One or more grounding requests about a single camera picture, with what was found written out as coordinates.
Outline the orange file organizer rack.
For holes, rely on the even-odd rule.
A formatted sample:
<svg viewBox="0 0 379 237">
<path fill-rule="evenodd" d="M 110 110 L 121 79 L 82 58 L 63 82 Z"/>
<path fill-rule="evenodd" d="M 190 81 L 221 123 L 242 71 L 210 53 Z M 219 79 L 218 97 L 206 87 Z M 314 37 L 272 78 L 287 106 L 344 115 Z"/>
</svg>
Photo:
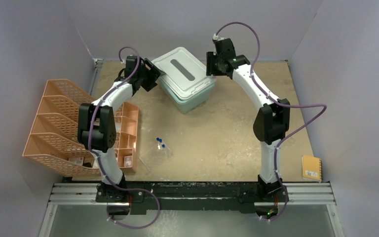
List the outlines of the orange file organizer rack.
<svg viewBox="0 0 379 237">
<path fill-rule="evenodd" d="M 92 154 L 77 141 L 78 109 L 94 99 L 68 79 L 48 80 L 26 142 L 23 157 L 65 176 L 100 175 L 97 168 L 73 162 L 92 161 Z"/>
</svg>

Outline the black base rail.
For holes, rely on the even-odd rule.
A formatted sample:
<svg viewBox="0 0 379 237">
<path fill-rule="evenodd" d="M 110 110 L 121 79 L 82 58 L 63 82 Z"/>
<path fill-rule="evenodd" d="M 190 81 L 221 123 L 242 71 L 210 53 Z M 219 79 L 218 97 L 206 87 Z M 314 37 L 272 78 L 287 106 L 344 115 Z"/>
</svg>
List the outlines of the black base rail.
<svg viewBox="0 0 379 237">
<path fill-rule="evenodd" d="M 266 192 L 259 182 L 125 181 L 54 184 L 49 204 L 124 208 L 133 215 L 147 211 L 238 211 L 274 217 L 290 205 L 334 204 L 329 183 L 287 182 Z"/>
</svg>

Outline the clear plastic box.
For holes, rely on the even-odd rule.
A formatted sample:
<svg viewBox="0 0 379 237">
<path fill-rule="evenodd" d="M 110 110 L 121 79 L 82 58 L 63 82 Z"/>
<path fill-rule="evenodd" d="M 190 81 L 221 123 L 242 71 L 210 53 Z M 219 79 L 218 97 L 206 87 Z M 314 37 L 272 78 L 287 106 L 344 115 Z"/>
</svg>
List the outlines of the clear plastic box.
<svg viewBox="0 0 379 237">
<path fill-rule="evenodd" d="M 162 165 L 169 157 L 172 156 L 172 150 L 166 145 L 162 148 L 162 144 L 156 141 L 156 144 L 139 156 L 140 161 L 149 173 L 152 173 L 157 167 Z"/>
</svg>

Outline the yellow spiral notebook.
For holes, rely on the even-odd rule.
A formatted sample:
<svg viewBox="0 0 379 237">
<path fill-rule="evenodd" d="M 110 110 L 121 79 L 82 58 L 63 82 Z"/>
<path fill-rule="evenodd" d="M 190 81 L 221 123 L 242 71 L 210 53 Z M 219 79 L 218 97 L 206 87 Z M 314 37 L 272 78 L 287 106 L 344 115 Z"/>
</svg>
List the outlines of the yellow spiral notebook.
<svg viewBox="0 0 379 237">
<path fill-rule="evenodd" d="M 320 158 L 302 156 L 302 176 L 306 180 L 322 182 L 322 161 Z"/>
</svg>

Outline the white plastic bin lid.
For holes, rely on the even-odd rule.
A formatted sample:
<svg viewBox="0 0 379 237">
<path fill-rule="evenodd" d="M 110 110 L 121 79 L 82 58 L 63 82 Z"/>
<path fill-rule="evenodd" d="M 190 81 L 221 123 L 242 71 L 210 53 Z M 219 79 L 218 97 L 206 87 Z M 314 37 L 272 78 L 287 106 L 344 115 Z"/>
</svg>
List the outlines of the white plastic bin lid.
<svg viewBox="0 0 379 237">
<path fill-rule="evenodd" d="M 177 47 L 152 63 L 165 72 L 162 81 L 180 100 L 188 100 L 216 82 L 206 75 L 206 66 L 184 47 Z"/>
</svg>

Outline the teal plastic bin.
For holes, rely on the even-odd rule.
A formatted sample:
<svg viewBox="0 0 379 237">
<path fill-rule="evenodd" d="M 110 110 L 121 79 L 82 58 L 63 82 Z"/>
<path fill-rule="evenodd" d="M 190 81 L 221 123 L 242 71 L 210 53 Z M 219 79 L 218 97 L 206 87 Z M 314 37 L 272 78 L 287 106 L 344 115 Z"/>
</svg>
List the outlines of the teal plastic bin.
<svg viewBox="0 0 379 237">
<path fill-rule="evenodd" d="M 177 107 L 181 114 L 186 114 L 191 111 L 195 107 L 201 105 L 206 102 L 210 98 L 211 90 L 214 88 L 216 84 L 216 79 L 213 78 L 213 82 L 208 85 L 206 88 L 200 90 L 195 93 L 189 99 L 181 100 L 179 97 L 167 86 L 164 82 L 160 82 L 162 90 L 169 97 L 172 103 Z"/>
</svg>

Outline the orange compartment tray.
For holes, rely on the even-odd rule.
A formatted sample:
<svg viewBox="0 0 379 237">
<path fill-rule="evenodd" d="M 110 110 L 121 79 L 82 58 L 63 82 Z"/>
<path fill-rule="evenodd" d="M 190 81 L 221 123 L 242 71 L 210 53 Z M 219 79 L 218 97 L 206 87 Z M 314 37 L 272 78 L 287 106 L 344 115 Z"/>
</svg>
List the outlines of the orange compartment tray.
<svg viewBox="0 0 379 237">
<path fill-rule="evenodd" d="M 117 164 L 124 174 L 133 174 L 138 163 L 139 107 L 124 102 L 114 114 L 116 141 L 114 154 Z"/>
</svg>

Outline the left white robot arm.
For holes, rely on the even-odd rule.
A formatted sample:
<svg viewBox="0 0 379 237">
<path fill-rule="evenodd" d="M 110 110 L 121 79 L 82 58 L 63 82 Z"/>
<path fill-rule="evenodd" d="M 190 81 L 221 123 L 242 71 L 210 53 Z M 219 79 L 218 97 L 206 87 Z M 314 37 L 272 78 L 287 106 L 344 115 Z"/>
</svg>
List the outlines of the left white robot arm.
<svg viewBox="0 0 379 237">
<path fill-rule="evenodd" d="M 116 202 L 126 199 L 129 189 L 119 168 L 114 144 L 116 126 L 114 114 L 140 88 L 153 89 L 165 72 L 149 59 L 128 56 L 110 89 L 92 103 L 82 103 L 78 110 L 77 140 L 93 155 L 101 173 L 101 192 Z"/>
</svg>

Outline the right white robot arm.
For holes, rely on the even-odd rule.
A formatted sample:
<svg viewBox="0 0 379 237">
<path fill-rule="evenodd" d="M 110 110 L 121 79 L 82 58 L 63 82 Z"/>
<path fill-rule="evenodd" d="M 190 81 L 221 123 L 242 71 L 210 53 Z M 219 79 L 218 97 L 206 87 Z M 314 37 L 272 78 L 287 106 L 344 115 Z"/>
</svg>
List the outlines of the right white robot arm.
<svg viewBox="0 0 379 237">
<path fill-rule="evenodd" d="M 257 194 L 269 201 L 280 190 L 278 170 L 280 155 L 277 145 L 289 129 L 290 109 L 287 99 L 279 99 L 259 79 L 250 61 L 237 55 L 229 38 L 213 38 L 214 51 L 207 52 L 208 76 L 227 76 L 234 80 L 249 96 L 257 109 L 253 132 L 261 145 L 261 170 Z"/>
</svg>

